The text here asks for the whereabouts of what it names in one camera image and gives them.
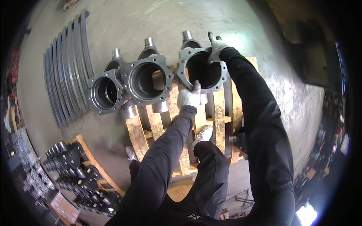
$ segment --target wooden pallet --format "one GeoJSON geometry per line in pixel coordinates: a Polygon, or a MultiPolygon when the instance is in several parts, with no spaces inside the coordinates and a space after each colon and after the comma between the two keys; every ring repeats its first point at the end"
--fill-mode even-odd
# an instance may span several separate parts
{"type": "Polygon", "coordinates": [[[99,163],[95,160],[91,152],[89,151],[87,145],[83,140],[83,136],[81,134],[77,135],[73,140],[68,141],[69,144],[78,141],[82,146],[84,153],[82,153],[81,164],[85,166],[94,166],[103,177],[103,179],[97,180],[97,185],[99,190],[107,191],[107,192],[118,192],[122,197],[125,195],[125,192],[116,185],[116,183],[108,176],[108,174],[104,171],[104,169],[99,165],[99,163]]]}
{"type": "MultiPolygon", "coordinates": [[[[257,60],[256,57],[247,57],[247,59],[255,66],[258,71],[257,60]]],[[[171,72],[176,76],[177,66],[169,66],[171,72]]],[[[213,102],[214,106],[214,117],[206,118],[205,113],[205,105],[200,105],[197,109],[197,114],[194,119],[194,134],[197,134],[199,130],[204,125],[212,125],[215,126],[215,144],[216,146],[225,153],[225,124],[232,122],[233,123],[233,131],[238,129],[238,126],[241,125],[243,118],[243,107],[241,104],[241,99],[237,93],[236,86],[233,81],[231,81],[231,93],[232,93],[232,105],[233,112],[232,115],[225,116],[225,92],[224,92],[224,84],[221,86],[218,92],[214,92],[213,100],[208,100],[209,102],[213,102]]],[[[172,82],[172,90],[170,92],[170,98],[168,100],[170,110],[168,111],[170,115],[170,119],[172,120],[179,113],[179,109],[177,107],[177,96],[179,93],[179,85],[176,80],[172,82]]],[[[153,113],[151,105],[146,106],[148,120],[150,122],[151,131],[144,130],[141,124],[140,114],[137,109],[137,116],[132,119],[126,120],[126,125],[129,131],[130,140],[136,152],[136,156],[139,161],[142,161],[146,151],[149,149],[149,143],[147,141],[148,138],[153,137],[154,140],[159,138],[166,129],[163,127],[161,115],[159,113],[153,113]]],[[[243,154],[240,152],[239,148],[233,145],[230,162],[235,163],[239,159],[244,158],[243,154]]],[[[190,163],[189,151],[186,143],[184,144],[184,148],[182,150],[182,154],[179,159],[180,169],[176,169],[173,173],[174,176],[178,175],[189,175],[192,172],[197,172],[197,164],[198,163],[190,163]]]]}

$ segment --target white sneaker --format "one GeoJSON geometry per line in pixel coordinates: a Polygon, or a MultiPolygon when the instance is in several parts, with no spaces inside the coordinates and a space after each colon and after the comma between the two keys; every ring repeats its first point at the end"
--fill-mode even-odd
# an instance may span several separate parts
{"type": "Polygon", "coordinates": [[[200,141],[209,141],[212,136],[213,127],[211,125],[205,125],[196,135],[196,140],[191,143],[191,151],[194,151],[195,145],[200,141]]]}
{"type": "Polygon", "coordinates": [[[131,146],[126,146],[126,152],[128,155],[128,160],[132,162],[132,160],[137,160],[138,158],[136,156],[135,150],[131,146]]]}

